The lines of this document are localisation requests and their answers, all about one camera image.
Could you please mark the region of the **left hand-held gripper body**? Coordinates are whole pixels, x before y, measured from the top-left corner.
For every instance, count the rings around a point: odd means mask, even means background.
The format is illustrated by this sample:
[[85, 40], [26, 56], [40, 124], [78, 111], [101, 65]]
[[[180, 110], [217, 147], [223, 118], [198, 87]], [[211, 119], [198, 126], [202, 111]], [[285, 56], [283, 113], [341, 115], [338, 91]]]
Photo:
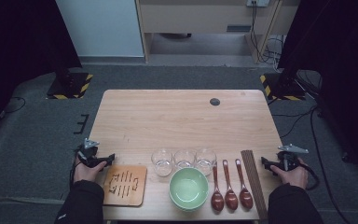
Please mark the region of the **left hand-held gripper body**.
[[76, 149], [77, 157], [80, 161], [88, 166], [89, 168], [93, 168], [97, 166], [99, 163], [104, 161], [104, 158], [97, 158], [96, 154], [98, 151], [99, 142], [92, 141], [88, 138], [84, 139], [84, 142], [79, 145]]

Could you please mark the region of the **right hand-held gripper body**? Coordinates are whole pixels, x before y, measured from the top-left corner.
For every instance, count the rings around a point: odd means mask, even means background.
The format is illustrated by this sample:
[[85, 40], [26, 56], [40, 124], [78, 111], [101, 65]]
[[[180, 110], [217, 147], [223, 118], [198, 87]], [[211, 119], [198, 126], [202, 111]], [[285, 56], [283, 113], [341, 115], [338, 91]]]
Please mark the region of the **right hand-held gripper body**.
[[302, 147], [297, 147], [293, 144], [278, 147], [280, 152], [277, 154], [281, 161], [282, 169], [284, 171], [291, 171], [300, 164], [297, 154], [308, 154], [309, 151]]

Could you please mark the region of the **bundle of wooden chopsticks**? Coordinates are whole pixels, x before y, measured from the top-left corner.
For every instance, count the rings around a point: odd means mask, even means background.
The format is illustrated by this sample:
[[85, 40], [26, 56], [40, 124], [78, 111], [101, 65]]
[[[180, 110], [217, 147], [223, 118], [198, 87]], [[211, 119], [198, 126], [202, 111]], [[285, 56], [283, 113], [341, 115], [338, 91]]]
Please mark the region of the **bundle of wooden chopsticks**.
[[254, 153], [252, 150], [243, 150], [241, 156], [253, 192], [257, 214], [260, 220], [266, 220], [268, 218], [268, 211], [255, 164]]

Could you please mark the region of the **slotted wooden coaster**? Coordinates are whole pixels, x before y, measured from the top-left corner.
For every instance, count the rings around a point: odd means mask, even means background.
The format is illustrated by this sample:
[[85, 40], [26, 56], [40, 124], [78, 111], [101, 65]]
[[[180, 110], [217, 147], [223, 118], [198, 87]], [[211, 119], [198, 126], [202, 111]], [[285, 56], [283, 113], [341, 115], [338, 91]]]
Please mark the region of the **slotted wooden coaster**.
[[104, 205], [140, 206], [144, 200], [147, 168], [143, 165], [113, 165], [103, 183]]

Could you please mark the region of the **reddish brown wooden spoon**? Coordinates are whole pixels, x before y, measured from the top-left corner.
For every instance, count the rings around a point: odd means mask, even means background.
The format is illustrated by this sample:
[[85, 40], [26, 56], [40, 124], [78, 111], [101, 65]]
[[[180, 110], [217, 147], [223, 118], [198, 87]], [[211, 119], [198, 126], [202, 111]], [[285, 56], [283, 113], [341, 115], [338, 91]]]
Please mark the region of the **reddish brown wooden spoon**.
[[214, 190], [211, 197], [211, 205], [214, 211], [221, 212], [224, 208], [225, 202], [218, 187], [217, 165], [213, 167], [213, 184]]
[[239, 159], [236, 159], [235, 164], [236, 164], [237, 172], [238, 172], [240, 183], [241, 183], [241, 191], [240, 191], [240, 195], [239, 195], [240, 202], [241, 202], [241, 205], [245, 209], [250, 210], [253, 208], [253, 205], [254, 205], [253, 197], [252, 197], [252, 194], [250, 193], [250, 191], [245, 186], [243, 171], [241, 169], [241, 161]]
[[223, 160], [223, 169], [224, 169], [225, 179], [227, 182], [227, 192], [225, 194], [225, 202], [230, 210], [235, 211], [239, 206], [239, 200], [231, 187], [227, 160]]

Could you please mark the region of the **clear drinking glass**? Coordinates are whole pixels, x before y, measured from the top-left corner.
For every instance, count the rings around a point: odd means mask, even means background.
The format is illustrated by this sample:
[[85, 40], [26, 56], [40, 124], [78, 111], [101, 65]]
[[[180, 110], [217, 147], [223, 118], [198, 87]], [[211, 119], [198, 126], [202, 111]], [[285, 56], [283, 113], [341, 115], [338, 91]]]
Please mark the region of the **clear drinking glass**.
[[193, 167], [196, 160], [196, 152], [191, 149], [179, 149], [173, 155], [176, 169]]
[[151, 161], [157, 175], [167, 176], [172, 172], [172, 153], [168, 149], [161, 148], [154, 151]]
[[204, 175], [209, 175], [216, 164], [216, 155], [209, 148], [201, 148], [196, 152], [195, 167]]

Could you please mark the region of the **person's right hand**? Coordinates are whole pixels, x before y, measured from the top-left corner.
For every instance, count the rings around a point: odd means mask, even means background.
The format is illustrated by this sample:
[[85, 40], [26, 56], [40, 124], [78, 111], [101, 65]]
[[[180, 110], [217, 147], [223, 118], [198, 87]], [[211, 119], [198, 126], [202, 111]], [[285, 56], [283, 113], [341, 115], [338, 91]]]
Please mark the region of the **person's right hand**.
[[277, 174], [283, 184], [290, 184], [291, 186], [305, 189], [308, 185], [308, 171], [301, 166], [291, 171], [284, 171], [275, 165], [271, 165], [270, 169]]

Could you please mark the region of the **person's left hand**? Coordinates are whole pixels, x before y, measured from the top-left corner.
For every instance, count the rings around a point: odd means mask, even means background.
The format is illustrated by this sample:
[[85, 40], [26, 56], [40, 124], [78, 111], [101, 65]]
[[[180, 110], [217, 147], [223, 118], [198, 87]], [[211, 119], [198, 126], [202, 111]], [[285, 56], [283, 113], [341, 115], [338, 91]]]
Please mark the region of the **person's left hand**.
[[83, 164], [80, 160], [76, 161], [73, 182], [87, 180], [94, 182], [97, 174], [104, 168], [106, 165], [105, 161], [100, 162], [95, 167], [89, 168], [87, 165]]

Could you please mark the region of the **black yellow-striped stand base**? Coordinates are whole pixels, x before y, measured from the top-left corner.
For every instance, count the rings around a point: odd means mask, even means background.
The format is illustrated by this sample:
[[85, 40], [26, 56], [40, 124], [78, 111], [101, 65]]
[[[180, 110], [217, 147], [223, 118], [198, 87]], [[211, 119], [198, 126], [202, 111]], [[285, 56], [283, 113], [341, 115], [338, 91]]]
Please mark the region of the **black yellow-striped stand base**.
[[93, 75], [71, 73], [66, 80], [56, 77], [47, 92], [48, 99], [82, 98], [89, 87]]
[[266, 73], [260, 77], [269, 100], [304, 100], [305, 91], [295, 79], [283, 78], [278, 73]]

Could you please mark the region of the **black curtain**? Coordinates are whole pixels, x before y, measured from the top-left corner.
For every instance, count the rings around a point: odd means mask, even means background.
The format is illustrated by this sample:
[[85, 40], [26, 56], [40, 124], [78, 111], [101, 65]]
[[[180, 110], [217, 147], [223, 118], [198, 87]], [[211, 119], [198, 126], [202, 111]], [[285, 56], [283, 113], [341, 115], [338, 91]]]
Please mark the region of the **black curtain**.
[[22, 82], [79, 65], [56, 0], [0, 0], [0, 115]]
[[358, 0], [300, 0], [279, 66], [322, 76], [327, 117], [358, 161]]

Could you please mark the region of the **white cabinet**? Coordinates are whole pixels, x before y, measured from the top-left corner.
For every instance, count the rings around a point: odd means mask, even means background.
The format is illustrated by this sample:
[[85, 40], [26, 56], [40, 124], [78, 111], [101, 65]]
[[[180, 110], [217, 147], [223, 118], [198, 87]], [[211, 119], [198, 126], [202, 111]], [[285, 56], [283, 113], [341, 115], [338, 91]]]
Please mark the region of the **white cabinet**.
[[143, 57], [135, 0], [56, 0], [81, 57]]

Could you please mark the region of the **beige wooden desk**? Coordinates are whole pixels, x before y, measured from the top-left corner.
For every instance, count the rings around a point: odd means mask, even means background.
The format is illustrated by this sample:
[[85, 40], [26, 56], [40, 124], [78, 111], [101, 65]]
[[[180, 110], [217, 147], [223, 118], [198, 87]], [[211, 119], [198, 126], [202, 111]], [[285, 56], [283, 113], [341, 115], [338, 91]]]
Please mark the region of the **beige wooden desk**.
[[135, 0], [145, 57], [154, 34], [243, 33], [255, 63], [268, 40], [286, 35], [301, 0], [269, 0], [247, 7], [247, 0]]

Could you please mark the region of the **white wall socket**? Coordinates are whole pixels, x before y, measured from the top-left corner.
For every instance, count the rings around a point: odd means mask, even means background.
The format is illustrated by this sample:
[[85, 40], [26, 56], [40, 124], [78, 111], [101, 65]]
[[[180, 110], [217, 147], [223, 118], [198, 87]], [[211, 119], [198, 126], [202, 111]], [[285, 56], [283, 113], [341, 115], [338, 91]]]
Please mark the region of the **white wall socket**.
[[247, 0], [247, 7], [267, 7], [269, 5], [269, 0]]

